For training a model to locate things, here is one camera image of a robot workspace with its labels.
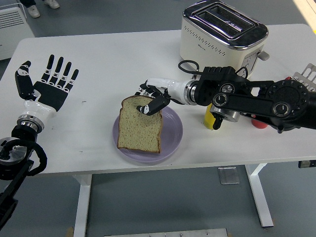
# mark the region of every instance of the table surface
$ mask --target table surface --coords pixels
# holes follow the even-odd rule
[[[301,73],[309,63],[316,65],[316,36],[308,26],[268,28],[264,50],[270,59],[257,62],[251,80],[278,81]],[[33,82],[40,80],[50,54],[54,54],[71,61],[72,70],[79,69],[79,76],[57,116],[38,135],[38,143],[48,157],[42,175],[315,159],[314,130],[301,128],[278,134],[271,127],[257,129],[248,118],[241,117],[237,123],[224,121],[219,130],[211,131],[202,124],[206,107],[173,102],[169,107],[183,124],[183,138],[176,152],[156,163],[140,163],[123,155],[112,138],[121,101],[133,95],[148,78],[183,81],[191,77],[177,67],[181,61],[180,33],[176,30],[24,39],[0,81],[0,138],[11,135],[24,110],[15,85],[15,71],[30,60],[30,76]],[[32,159],[37,164],[36,154]]]

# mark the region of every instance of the white toaster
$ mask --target white toaster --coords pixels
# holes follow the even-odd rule
[[[183,12],[180,56],[204,67],[246,67],[250,77],[262,51],[268,28],[221,1],[204,0]]]

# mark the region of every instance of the metal table leg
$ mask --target metal table leg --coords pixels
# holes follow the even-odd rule
[[[266,166],[265,164],[247,164],[245,165],[248,174],[250,186],[252,189],[253,197],[256,202],[260,222],[262,227],[272,227],[273,221],[268,208],[265,194],[263,192],[261,182],[259,179],[260,170]]]
[[[92,174],[74,175],[80,183],[74,237],[84,237],[86,231]]]

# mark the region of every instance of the yellow cup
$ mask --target yellow cup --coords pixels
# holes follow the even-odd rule
[[[213,130],[213,124],[215,122],[215,118],[213,114],[210,112],[212,104],[209,104],[206,108],[205,116],[204,116],[204,126],[208,129]]]

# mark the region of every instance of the plate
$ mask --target plate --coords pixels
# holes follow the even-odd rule
[[[170,107],[162,110],[163,125],[161,130],[161,153],[151,153],[138,150],[119,149],[128,158],[138,162],[156,162],[173,154],[178,148],[183,135],[182,122],[177,113]],[[119,137],[119,117],[114,122],[113,141],[115,146]]]

